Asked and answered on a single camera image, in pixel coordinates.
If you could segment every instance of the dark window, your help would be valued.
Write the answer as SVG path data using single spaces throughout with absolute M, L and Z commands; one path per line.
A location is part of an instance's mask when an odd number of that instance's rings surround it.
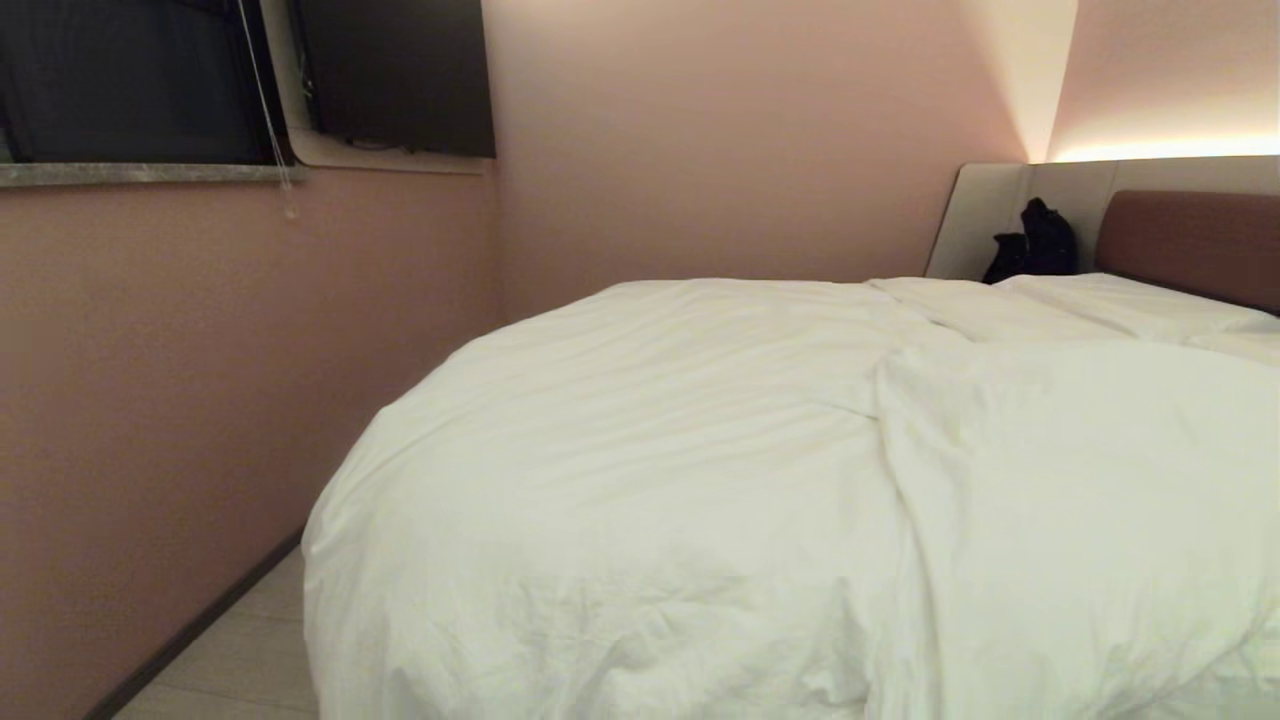
M 274 163 L 268 113 L 288 143 L 261 9 L 243 0 L 246 35 L 239 1 L 0 0 L 13 160 Z

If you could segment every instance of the white duvet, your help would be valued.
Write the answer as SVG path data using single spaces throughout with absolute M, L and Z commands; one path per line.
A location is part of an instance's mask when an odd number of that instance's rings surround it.
M 323 715 L 1280 708 L 1276 372 L 882 287 L 630 283 L 456 354 L 312 512 Z

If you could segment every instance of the television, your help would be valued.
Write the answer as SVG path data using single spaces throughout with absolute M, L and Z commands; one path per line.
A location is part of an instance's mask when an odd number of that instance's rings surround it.
M 292 0 L 316 131 L 495 158 L 480 0 Z

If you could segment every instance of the floor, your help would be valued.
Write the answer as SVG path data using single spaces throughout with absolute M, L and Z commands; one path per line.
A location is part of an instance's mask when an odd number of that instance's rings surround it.
M 302 553 L 289 553 L 115 717 L 319 717 L 302 641 Z

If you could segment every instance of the black backpack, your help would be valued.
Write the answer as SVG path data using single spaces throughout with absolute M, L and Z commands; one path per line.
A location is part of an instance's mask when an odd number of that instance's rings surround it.
M 996 259 L 982 282 L 995 284 L 1014 275 L 1074 275 L 1080 272 L 1075 232 L 1039 197 L 1023 210 L 1025 233 L 996 236 Z

